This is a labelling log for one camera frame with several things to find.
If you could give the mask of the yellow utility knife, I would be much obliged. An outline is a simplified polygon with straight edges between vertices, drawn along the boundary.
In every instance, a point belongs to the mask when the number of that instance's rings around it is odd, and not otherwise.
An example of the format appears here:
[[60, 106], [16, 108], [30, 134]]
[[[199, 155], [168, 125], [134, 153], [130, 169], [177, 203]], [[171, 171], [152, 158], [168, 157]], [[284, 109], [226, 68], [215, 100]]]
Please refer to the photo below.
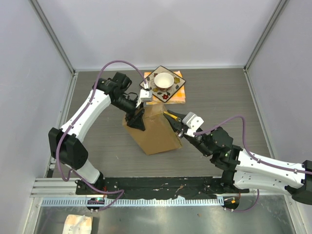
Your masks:
[[165, 114], [165, 115], [171, 117], [171, 118], [174, 119], [175, 121], [181, 122], [181, 118], [179, 118], [179, 117], [176, 116], [176, 115], [170, 114], [170, 113], [167, 112], [167, 111], [164, 111], [163, 114]]

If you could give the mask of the brown cardboard express box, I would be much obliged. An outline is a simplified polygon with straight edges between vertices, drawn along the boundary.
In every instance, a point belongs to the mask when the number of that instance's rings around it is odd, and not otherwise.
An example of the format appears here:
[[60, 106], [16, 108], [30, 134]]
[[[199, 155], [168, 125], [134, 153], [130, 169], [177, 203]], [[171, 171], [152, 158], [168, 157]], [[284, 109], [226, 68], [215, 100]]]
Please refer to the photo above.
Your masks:
[[142, 117], [145, 131], [127, 126], [126, 120], [122, 121], [123, 127], [147, 155], [153, 155], [170, 150], [182, 148], [180, 138], [173, 131], [163, 112], [166, 107], [163, 103], [144, 107]]

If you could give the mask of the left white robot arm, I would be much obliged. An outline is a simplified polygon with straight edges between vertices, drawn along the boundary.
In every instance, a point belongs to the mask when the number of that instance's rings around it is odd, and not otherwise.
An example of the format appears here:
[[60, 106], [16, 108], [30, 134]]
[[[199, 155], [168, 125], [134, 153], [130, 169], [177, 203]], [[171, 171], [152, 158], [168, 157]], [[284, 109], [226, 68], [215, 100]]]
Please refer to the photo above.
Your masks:
[[136, 98], [130, 99], [126, 91], [131, 84], [130, 78], [120, 72], [115, 73], [113, 78], [99, 78], [88, 98], [70, 120], [48, 133], [52, 157], [85, 179], [87, 189], [92, 194], [103, 191], [103, 175], [89, 161], [88, 151], [82, 143], [98, 116], [113, 105], [125, 112], [127, 126], [145, 131], [143, 102], [152, 95], [145, 82]]

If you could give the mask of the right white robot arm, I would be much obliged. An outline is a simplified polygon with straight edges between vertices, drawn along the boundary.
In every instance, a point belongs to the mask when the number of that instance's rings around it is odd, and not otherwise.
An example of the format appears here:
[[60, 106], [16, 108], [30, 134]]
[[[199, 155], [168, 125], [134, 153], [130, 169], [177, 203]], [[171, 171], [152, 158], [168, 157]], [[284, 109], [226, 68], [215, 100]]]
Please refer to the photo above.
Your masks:
[[223, 121], [225, 124], [235, 118], [242, 120], [242, 147], [234, 145], [233, 138], [221, 124], [202, 130], [204, 120], [193, 112], [184, 115], [168, 110], [163, 115], [178, 137], [185, 138], [223, 171], [220, 180], [223, 191], [275, 191], [289, 195], [299, 203], [311, 205], [312, 162], [291, 163], [251, 152], [247, 147], [246, 120], [242, 115]]

